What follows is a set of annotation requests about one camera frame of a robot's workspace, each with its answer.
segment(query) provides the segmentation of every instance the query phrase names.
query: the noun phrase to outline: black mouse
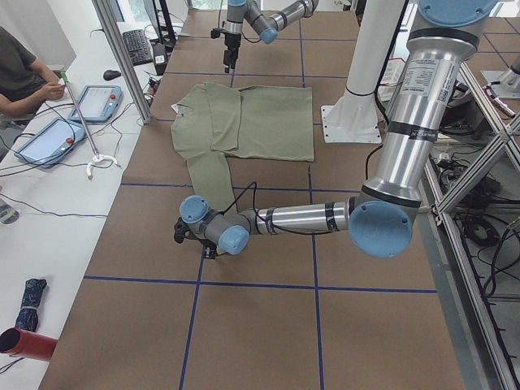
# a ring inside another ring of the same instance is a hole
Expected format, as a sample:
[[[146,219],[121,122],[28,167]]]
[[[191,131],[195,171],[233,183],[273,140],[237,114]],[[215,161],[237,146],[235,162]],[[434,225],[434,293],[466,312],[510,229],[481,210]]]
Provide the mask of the black mouse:
[[[110,69],[108,71],[105,71],[105,73],[103,73],[103,79],[105,79],[105,81],[113,80],[119,76],[121,76],[120,71],[111,71]]]

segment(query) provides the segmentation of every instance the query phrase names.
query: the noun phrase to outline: green cloth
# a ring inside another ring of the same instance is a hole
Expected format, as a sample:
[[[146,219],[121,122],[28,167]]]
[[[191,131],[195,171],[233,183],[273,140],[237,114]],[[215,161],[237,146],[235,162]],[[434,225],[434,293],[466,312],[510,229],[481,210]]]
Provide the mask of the green cloth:
[[[205,83],[177,106],[174,148],[188,164],[195,193],[214,209],[224,210],[234,200],[226,156],[314,161],[309,88]]]
[[[40,89],[45,80],[29,68],[36,57],[0,27],[0,93],[15,102]]]

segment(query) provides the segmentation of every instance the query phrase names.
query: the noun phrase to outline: large white robot arm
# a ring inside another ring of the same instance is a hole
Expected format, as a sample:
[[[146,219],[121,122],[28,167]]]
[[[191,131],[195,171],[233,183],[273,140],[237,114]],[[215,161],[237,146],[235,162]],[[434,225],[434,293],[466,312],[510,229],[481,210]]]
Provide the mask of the large white robot arm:
[[[297,0],[282,11],[265,16],[255,0],[228,0],[225,23],[211,31],[212,38],[224,34],[224,43],[227,47],[223,61],[225,72],[229,73],[230,68],[235,69],[238,50],[241,47],[244,20],[251,25],[264,43],[270,44],[278,37],[278,31],[301,18],[312,16],[318,3],[319,0]]]
[[[192,196],[180,206],[175,240],[189,236],[238,254],[251,234],[348,229],[354,244],[369,255],[390,258],[405,250],[422,200],[418,183],[459,67],[477,51],[484,21],[495,5],[496,0],[419,0],[383,155],[375,176],[363,184],[358,197],[321,205],[249,209],[227,217]]]

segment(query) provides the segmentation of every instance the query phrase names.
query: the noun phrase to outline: keyboard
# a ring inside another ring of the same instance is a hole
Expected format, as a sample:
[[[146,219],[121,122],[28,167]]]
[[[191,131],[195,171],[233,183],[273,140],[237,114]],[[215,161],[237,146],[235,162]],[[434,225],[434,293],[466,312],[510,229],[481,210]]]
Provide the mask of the keyboard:
[[[145,30],[123,32],[123,42],[126,46],[133,66],[151,63],[153,61]]]

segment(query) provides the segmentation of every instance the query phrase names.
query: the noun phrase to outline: red cylinder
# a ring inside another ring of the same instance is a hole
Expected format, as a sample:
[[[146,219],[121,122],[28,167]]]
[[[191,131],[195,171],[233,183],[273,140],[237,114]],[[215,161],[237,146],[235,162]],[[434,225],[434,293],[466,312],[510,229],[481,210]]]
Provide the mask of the red cylinder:
[[[0,335],[0,353],[49,362],[58,341],[12,327]]]

